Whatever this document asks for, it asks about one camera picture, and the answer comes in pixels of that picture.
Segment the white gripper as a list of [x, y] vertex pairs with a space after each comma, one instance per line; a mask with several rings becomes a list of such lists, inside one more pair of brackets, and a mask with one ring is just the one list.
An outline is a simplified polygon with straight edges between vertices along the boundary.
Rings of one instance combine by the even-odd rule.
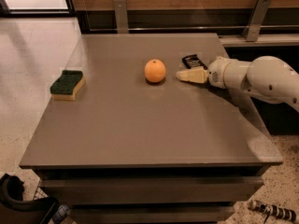
[[191, 69], [177, 71], [176, 76], [180, 81], [193, 82], [204, 84], [209, 83], [217, 88], [225, 89], [224, 73], [227, 66], [232, 62], [232, 59], [219, 56], [212, 62], [206, 70], [200, 66]]

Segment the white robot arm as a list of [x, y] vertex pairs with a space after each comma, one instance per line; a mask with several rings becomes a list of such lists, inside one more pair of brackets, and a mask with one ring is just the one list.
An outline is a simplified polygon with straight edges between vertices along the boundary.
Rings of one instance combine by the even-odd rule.
[[236, 90], [269, 104], [285, 103], [299, 112], [299, 74], [273, 56], [252, 62], [218, 57], [207, 70], [202, 66], [177, 72], [177, 79]]

